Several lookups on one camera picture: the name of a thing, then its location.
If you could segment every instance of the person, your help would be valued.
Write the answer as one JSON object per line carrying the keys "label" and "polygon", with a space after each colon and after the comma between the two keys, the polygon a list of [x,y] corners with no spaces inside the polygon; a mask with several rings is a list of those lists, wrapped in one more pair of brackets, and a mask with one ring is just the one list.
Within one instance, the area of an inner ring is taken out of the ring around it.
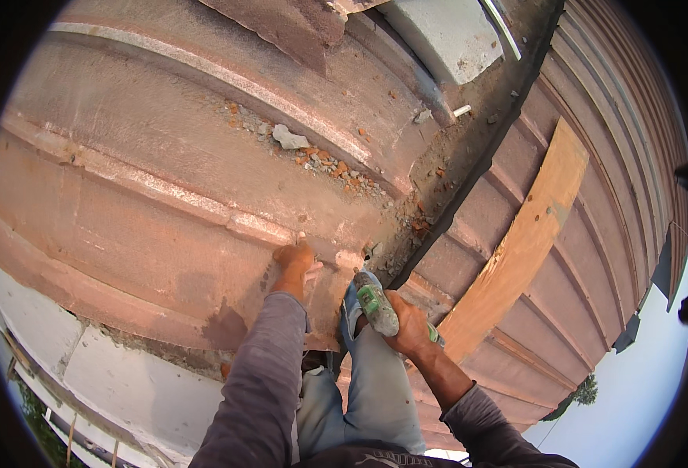
{"label": "person", "polygon": [[526,442],[476,382],[429,340],[424,312],[395,291],[385,291],[400,324],[390,338],[366,323],[354,286],[346,292],[341,333],[352,375],[343,414],[330,367],[301,374],[304,334],[310,331],[302,289],[322,267],[314,257],[303,233],[297,245],[274,251],[281,276],[237,350],[222,389],[224,401],[190,468],[461,466],[423,455],[399,353],[424,376],[442,409],[440,420],[466,447],[473,466],[576,466]]}

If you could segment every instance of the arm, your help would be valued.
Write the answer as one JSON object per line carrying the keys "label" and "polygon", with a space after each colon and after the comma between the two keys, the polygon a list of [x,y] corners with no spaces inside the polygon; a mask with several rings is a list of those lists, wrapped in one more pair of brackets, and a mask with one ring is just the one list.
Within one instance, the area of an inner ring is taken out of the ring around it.
{"label": "arm", "polygon": [[542,454],[526,442],[476,382],[429,341],[424,312],[395,291],[385,293],[398,315],[399,330],[384,340],[422,373],[442,409],[440,420],[466,447],[473,466],[575,466],[559,455]]}
{"label": "arm", "polygon": [[274,259],[282,274],[237,350],[222,388],[224,401],[190,468],[292,462],[292,422],[307,324],[300,301],[313,255],[302,238],[300,245],[274,252]]}

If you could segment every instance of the concrete debris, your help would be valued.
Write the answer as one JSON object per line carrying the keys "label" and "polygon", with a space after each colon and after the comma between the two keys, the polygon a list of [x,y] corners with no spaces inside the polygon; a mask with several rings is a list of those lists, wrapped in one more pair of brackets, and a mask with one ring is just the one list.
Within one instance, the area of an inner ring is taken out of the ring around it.
{"label": "concrete debris", "polygon": [[292,150],[301,147],[310,147],[307,138],[302,135],[294,135],[289,132],[289,128],[283,124],[274,126],[274,139],[278,141],[285,150]]}
{"label": "concrete debris", "polygon": [[414,123],[417,125],[423,124],[430,117],[432,117],[432,111],[430,109],[423,110],[414,118]]}

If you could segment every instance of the gray long sleeve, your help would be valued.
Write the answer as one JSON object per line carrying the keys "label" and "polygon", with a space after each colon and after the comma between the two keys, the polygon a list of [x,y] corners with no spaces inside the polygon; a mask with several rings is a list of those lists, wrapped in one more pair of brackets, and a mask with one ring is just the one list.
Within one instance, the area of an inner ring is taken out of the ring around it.
{"label": "gray long sleeve", "polygon": [[505,419],[476,383],[440,420],[466,447],[474,467],[577,466],[560,455],[540,453]]}
{"label": "gray long sleeve", "polygon": [[269,294],[237,350],[224,401],[189,468],[289,466],[299,396],[305,309],[284,291]]}

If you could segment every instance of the cordless drill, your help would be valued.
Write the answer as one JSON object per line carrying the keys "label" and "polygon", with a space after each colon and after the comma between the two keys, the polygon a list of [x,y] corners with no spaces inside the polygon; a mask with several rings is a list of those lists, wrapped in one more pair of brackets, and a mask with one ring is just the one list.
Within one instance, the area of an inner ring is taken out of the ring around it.
{"label": "cordless drill", "polygon": [[[365,312],[367,321],[373,330],[382,336],[395,336],[398,333],[398,315],[393,310],[393,306],[372,278],[364,272],[355,270],[354,289],[357,290],[357,300]],[[432,323],[427,322],[430,341],[445,347],[445,339],[440,335]]]}

